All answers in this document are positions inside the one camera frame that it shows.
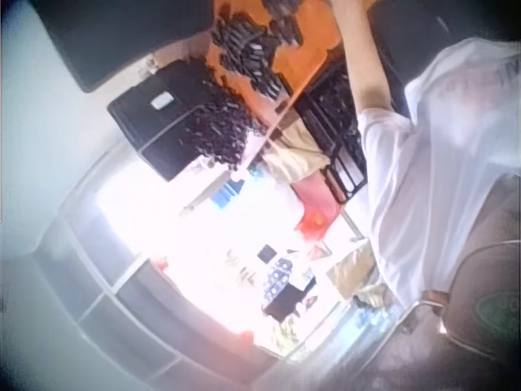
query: person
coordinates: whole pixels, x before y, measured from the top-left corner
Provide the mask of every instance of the person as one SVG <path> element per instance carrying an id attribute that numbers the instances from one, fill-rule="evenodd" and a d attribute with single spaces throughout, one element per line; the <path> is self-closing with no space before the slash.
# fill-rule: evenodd
<path id="1" fill-rule="evenodd" d="M 392 109 L 362 0 L 331 0 L 367 161 L 369 239 L 401 304 L 448 291 L 471 251 L 519 239 L 518 42 L 466 39 Z"/>

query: chair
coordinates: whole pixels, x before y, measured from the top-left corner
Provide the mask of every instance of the chair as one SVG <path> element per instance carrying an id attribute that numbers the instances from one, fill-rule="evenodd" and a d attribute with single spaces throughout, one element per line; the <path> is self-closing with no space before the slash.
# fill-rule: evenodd
<path id="1" fill-rule="evenodd" d="M 367 359 L 356 378 L 368 378 L 378 372 L 388 375 L 388 364 L 406 354 L 409 356 L 404 359 L 405 364 L 398 369 L 395 365 L 392 373 L 400 381 L 407 376 L 418 381 L 421 376 L 415 372 L 422 372 L 424 379 L 441 381 L 444 376 L 445 383 L 460 385 L 483 382 L 487 376 L 492 383 L 503 376 L 518 376 L 520 258 L 519 240 L 487 246 L 468 255 L 449 292 L 424 292 Z M 404 346 L 406 354 L 396 352 Z M 414 351 L 422 349 L 428 353 L 423 362 L 418 362 Z M 387 361 L 382 365 L 385 356 Z M 455 365 L 458 360 L 464 362 L 464 367 Z"/>

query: plastic bag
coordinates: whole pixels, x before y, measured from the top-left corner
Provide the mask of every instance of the plastic bag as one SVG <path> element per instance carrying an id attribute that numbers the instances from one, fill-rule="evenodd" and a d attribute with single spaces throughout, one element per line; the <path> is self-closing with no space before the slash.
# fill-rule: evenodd
<path id="1" fill-rule="evenodd" d="M 262 159 L 280 183 L 298 182 L 330 163 L 301 119 L 288 126 L 280 139 L 268 143 Z"/>

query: fabric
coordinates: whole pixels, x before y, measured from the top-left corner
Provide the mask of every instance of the fabric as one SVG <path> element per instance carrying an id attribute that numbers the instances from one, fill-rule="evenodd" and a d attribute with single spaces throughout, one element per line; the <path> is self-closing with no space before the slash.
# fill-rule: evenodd
<path id="1" fill-rule="evenodd" d="M 301 119 L 289 125 L 281 138 L 268 142 L 262 159 L 277 182 L 298 182 L 330 164 Z"/>
<path id="2" fill-rule="evenodd" d="M 519 176 L 519 56 L 518 43 L 465 40 L 407 85 L 412 121 L 382 109 L 359 116 L 370 240 L 405 307 L 449 289 L 491 189 Z"/>
<path id="3" fill-rule="evenodd" d="M 304 216 L 296 225 L 296 231 L 299 231 L 307 242 L 322 240 L 331 224 L 340 215 L 341 206 L 318 171 L 293 183 L 291 187 L 304 206 Z"/>

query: red object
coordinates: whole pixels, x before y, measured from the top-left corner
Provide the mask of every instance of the red object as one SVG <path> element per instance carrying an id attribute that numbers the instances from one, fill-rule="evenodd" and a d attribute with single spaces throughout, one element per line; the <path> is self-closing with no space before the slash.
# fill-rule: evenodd
<path id="1" fill-rule="evenodd" d="M 239 338 L 241 340 L 241 342 L 245 345 L 253 345 L 253 343 L 255 342 L 255 335 L 253 334 L 252 331 L 245 331 L 245 332 L 241 332 L 239 334 Z"/>
<path id="2" fill-rule="evenodd" d="M 342 207 L 335 201 L 324 177 L 317 171 L 291 185 L 304 205 L 304 216 L 296 226 L 307 241 L 322 240 L 340 215 Z"/>
<path id="3" fill-rule="evenodd" d="M 161 272 L 163 272 L 164 269 L 169 267 L 169 262 L 166 259 L 166 257 L 156 258 L 156 259 L 152 260 L 151 263 L 152 263 L 152 265 L 157 267 Z"/>

